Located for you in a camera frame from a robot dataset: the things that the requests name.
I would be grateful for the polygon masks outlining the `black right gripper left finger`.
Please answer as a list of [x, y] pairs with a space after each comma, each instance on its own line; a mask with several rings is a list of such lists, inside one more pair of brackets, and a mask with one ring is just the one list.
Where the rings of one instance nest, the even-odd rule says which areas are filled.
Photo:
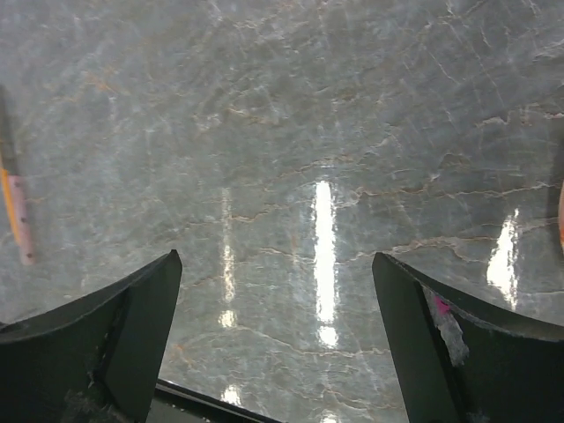
[[180, 288], [176, 250], [121, 280], [1, 326], [3, 422], [144, 422]]

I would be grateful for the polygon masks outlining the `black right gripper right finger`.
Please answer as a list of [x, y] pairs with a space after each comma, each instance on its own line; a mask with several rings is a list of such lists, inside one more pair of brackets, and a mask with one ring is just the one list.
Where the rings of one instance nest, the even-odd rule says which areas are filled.
[[561, 422], [563, 329], [387, 254], [372, 272], [411, 422]]

